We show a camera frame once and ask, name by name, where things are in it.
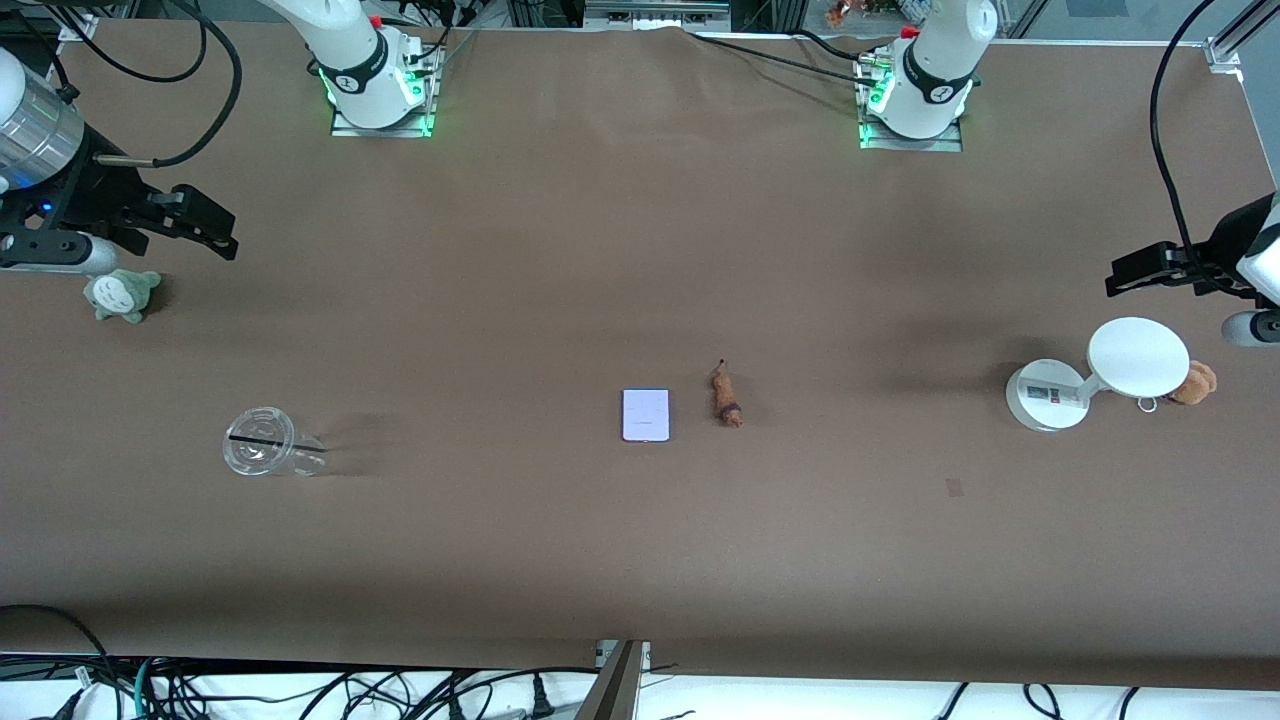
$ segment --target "plush toy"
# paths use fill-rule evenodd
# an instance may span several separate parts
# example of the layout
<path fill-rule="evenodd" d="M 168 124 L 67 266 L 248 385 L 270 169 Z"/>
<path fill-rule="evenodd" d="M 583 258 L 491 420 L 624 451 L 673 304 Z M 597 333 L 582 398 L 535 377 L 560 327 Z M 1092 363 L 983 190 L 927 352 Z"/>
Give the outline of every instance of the plush toy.
<path fill-rule="evenodd" d="M 1208 393 L 1217 389 L 1217 375 L 1203 363 L 1192 360 L 1192 370 L 1187 379 L 1174 392 L 1169 393 L 1169 400 L 1179 405 L 1198 405 L 1208 397 Z"/>
<path fill-rule="evenodd" d="M 151 301 L 151 290 L 160 284 L 160 273 L 111 270 L 84 286 L 84 297 L 93 306 L 99 320 L 119 315 L 132 324 L 142 322 L 142 311 Z"/>

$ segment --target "green plush toy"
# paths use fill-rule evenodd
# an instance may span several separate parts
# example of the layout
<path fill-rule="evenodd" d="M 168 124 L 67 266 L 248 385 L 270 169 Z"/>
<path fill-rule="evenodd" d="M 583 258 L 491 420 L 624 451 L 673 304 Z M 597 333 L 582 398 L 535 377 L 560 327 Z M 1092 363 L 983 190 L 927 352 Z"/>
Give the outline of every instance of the green plush toy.
<path fill-rule="evenodd" d="M 151 290 L 160 284 L 160 273 L 111 270 L 84 286 L 84 297 L 93 306 L 99 320 L 119 315 L 133 323 L 142 322 L 142 311 L 151 301 Z"/>

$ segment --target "black straw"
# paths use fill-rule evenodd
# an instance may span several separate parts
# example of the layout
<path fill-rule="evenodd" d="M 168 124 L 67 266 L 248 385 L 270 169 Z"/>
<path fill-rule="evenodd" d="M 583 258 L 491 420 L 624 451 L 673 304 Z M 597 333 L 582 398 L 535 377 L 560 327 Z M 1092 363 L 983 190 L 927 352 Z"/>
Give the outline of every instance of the black straw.
<path fill-rule="evenodd" d="M 284 443 L 278 439 L 259 439 L 255 437 L 244 436 L 227 436 L 228 439 L 234 439 L 236 442 L 248 442 L 252 445 L 270 445 L 271 447 L 284 447 Z M 294 445 L 293 450 L 306 450 L 307 452 L 329 452 L 323 447 L 311 447 L 308 445 Z"/>

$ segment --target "white phone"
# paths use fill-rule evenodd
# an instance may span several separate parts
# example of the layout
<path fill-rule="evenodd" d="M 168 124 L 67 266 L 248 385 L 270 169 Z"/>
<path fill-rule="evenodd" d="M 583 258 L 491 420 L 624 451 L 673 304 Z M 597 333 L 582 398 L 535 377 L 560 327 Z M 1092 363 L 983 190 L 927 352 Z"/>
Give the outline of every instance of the white phone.
<path fill-rule="evenodd" d="M 627 442 L 671 439 L 671 392 L 667 388 L 622 391 L 622 439 Z"/>

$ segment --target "brown teddy bear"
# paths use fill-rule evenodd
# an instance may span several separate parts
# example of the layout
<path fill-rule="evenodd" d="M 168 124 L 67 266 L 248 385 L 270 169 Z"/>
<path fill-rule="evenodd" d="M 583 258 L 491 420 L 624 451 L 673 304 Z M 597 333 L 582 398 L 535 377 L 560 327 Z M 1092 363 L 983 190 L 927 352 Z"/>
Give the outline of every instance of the brown teddy bear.
<path fill-rule="evenodd" d="M 1216 389 L 1217 375 L 1213 374 L 1213 370 L 1203 363 L 1192 360 L 1192 369 L 1187 374 L 1187 379 L 1167 397 L 1179 405 L 1198 405 Z"/>

